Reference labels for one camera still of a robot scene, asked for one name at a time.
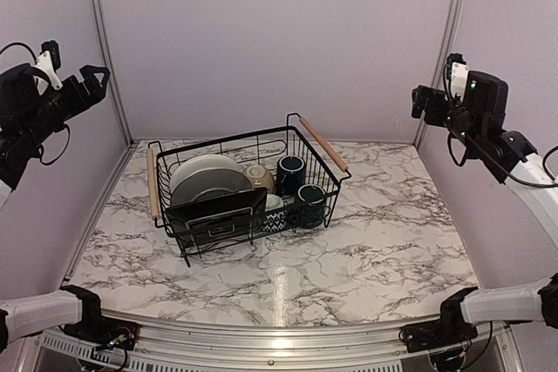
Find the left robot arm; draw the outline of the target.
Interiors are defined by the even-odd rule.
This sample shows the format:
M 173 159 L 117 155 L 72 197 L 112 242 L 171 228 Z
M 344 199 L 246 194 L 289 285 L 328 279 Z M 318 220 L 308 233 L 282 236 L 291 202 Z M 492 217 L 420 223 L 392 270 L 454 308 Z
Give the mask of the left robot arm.
M 1 182 L 15 190 L 28 162 L 41 160 L 43 143 L 54 133 L 69 131 L 67 121 L 101 102 L 111 72 L 85 65 L 83 79 L 70 76 L 56 89 L 47 73 L 19 64 L 1 74 Z M 76 325 L 93 342 L 110 334 L 100 298 L 81 287 L 65 286 L 49 294 L 1 303 L 1 349 L 48 328 Z

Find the square floral black-backed plate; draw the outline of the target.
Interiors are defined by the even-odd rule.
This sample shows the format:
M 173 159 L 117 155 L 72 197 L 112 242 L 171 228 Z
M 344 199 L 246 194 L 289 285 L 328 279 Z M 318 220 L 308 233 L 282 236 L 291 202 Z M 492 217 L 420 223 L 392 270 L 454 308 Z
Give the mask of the square floral black-backed plate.
M 167 219 L 186 247 L 231 240 L 261 229 L 267 195 L 263 187 L 170 206 Z

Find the grey reindeer round plate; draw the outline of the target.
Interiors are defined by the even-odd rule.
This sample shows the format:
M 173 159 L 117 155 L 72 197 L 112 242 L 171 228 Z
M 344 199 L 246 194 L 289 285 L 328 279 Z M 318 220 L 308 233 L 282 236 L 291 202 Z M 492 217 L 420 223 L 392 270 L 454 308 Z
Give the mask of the grey reindeer round plate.
M 231 169 L 211 169 L 184 179 L 171 194 L 170 205 L 178 206 L 252 188 L 247 176 Z

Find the white striped round plate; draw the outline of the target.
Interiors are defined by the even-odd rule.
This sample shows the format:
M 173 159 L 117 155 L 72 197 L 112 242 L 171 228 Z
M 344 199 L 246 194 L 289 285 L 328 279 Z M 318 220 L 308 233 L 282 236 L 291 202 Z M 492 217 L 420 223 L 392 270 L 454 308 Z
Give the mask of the white striped round plate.
M 221 154 L 204 154 L 180 163 L 170 178 L 170 192 L 173 193 L 185 179 L 198 172 L 213 169 L 230 169 L 242 172 L 242 167 L 232 158 Z

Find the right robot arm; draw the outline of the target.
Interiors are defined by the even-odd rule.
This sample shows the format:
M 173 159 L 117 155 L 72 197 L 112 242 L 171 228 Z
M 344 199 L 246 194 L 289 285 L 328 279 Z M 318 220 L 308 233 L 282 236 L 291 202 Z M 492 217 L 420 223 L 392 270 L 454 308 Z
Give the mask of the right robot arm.
M 520 132 L 503 127 L 507 83 L 458 64 L 451 83 L 441 90 L 420 85 L 412 91 L 412 116 L 445 127 L 449 139 L 464 147 L 463 160 L 480 160 L 537 219 L 551 240 L 557 239 L 557 182 L 545 159 Z M 439 318 L 402 327 L 411 351 L 473 339 L 484 321 L 540 321 L 557 326 L 557 278 L 485 289 L 465 287 L 440 304 Z

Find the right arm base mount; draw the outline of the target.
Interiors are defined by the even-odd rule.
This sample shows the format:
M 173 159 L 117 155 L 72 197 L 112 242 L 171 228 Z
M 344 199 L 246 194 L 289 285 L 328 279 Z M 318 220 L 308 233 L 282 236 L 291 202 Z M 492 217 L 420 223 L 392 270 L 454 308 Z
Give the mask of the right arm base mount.
M 472 323 L 465 321 L 460 303 L 477 287 L 466 287 L 441 302 L 439 318 L 431 321 L 415 322 L 403 326 L 398 333 L 399 340 L 409 353 L 443 348 L 445 346 L 470 342 L 479 334 Z

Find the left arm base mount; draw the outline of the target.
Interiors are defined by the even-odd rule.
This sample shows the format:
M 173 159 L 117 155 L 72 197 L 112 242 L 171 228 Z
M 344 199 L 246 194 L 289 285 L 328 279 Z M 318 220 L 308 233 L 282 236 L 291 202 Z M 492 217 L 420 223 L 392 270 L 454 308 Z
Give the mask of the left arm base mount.
M 101 349 L 109 349 L 110 342 L 122 335 L 125 340 L 119 346 L 132 351 L 137 341 L 139 325 L 133 321 L 118 320 L 104 316 L 97 294 L 87 289 L 67 285 L 61 290 L 75 295 L 82 302 L 82 315 L 76 324 L 64 325 L 61 330 L 69 336 L 96 343 Z

